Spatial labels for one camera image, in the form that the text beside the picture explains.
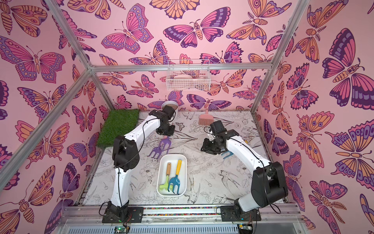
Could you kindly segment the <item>purple fork pink handle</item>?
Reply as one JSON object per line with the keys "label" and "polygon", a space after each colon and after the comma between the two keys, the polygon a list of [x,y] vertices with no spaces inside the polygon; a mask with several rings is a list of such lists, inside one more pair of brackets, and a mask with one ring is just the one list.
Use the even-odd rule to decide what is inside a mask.
{"label": "purple fork pink handle", "polygon": [[164,150],[164,146],[154,147],[152,151],[150,152],[150,154],[148,155],[148,157],[150,157],[151,159],[158,160],[161,157],[163,150]]}

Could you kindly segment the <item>white plastic storage box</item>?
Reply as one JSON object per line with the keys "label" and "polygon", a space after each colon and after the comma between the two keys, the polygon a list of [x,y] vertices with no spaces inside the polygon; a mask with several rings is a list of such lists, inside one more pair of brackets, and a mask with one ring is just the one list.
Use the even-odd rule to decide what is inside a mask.
{"label": "white plastic storage box", "polygon": [[[173,177],[175,177],[176,173],[176,167],[178,160],[182,160],[182,167],[179,173],[179,179],[180,179],[180,189],[179,189],[179,195],[177,195],[177,189],[175,189],[175,194],[172,192],[169,192],[168,190],[160,191],[159,186],[161,184],[164,184],[166,181],[166,169],[167,169],[167,163],[171,163],[171,171],[169,180]],[[186,190],[187,190],[187,158],[182,154],[167,154],[161,158],[160,165],[159,165],[159,173],[158,173],[158,179],[157,179],[157,192],[162,197],[170,197],[170,198],[176,198],[182,196]]]}

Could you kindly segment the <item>blue fork yellow handle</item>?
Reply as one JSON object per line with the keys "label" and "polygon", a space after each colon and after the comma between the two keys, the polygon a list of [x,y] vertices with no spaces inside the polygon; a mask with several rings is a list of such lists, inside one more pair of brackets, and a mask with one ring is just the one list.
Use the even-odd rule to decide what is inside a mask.
{"label": "blue fork yellow handle", "polygon": [[175,177],[171,178],[168,183],[168,191],[175,194],[175,189],[177,189],[177,195],[179,195],[179,189],[180,189],[180,179],[179,179],[179,173],[182,167],[182,160],[178,160],[177,167],[176,167],[176,173]]}

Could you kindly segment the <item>green rake wooden handle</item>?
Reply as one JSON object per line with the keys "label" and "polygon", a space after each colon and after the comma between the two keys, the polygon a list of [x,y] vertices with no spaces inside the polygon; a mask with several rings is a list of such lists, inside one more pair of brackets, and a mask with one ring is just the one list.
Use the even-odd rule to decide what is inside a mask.
{"label": "green rake wooden handle", "polygon": [[165,191],[168,190],[169,188],[169,176],[170,176],[170,171],[171,171],[171,163],[167,163],[167,169],[166,169],[166,181],[164,184],[161,184],[159,186],[160,191]]}

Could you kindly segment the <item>purple rake pink handle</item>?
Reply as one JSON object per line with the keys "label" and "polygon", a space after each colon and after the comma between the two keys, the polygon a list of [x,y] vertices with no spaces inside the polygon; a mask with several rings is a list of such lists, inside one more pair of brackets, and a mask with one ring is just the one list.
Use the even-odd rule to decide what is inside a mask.
{"label": "purple rake pink handle", "polygon": [[170,147],[171,147],[171,139],[169,136],[166,136],[159,143],[159,148],[161,150],[161,153],[165,152],[166,154],[168,154]]}

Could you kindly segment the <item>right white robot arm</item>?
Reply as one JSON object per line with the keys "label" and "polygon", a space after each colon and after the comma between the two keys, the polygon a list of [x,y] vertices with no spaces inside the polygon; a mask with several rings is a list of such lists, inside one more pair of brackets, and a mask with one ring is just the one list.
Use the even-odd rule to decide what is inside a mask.
{"label": "right white robot arm", "polygon": [[203,141],[201,151],[218,155],[232,152],[252,174],[250,192],[234,201],[222,215],[232,215],[235,221],[259,220],[257,210],[280,201],[288,196],[283,166],[271,162],[255,152],[241,136],[216,135]]}

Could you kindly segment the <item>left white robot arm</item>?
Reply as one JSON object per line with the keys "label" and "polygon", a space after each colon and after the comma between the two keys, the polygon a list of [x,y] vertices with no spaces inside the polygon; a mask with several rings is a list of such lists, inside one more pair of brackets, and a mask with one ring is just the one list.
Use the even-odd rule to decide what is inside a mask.
{"label": "left white robot arm", "polygon": [[129,192],[132,170],[140,161],[140,151],[145,139],[153,132],[171,137],[175,126],[172,124],[176,111],[166,106],[163,110],[152,110],[137,127],[114,140],[112,160],[116,170],[116,180],[111,199],[103,214],[102,223],[127,223],[130,221]]}

